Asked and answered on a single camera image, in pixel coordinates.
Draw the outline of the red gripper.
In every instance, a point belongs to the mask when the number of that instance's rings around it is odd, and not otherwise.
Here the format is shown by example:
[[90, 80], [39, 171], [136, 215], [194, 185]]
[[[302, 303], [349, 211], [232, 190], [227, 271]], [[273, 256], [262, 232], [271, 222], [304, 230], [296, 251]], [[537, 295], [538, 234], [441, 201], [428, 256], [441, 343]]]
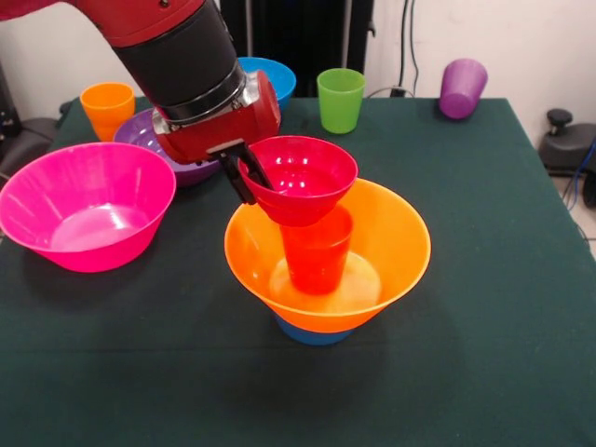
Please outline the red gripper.
[[[223, 144], [236, 140], [251, 144], [278, 134], [281, 112], [269, 77], [264, 71], [258, 70], [246, 73], [245, 79], [244, 89], [229, 106], [194, 123], [173, 124], [157, 110], [152, 112], [157, 141], [173, 161], [183, 165], [206, 161]], [[247, 144], [242, 144], [238, 157], [254, 183], [273, 190], [262, 165]], [[221, 153], [218, 161], [240, 201], [248, 205], [256, 204], [254, 194], [240, 174], [237, 158]]]

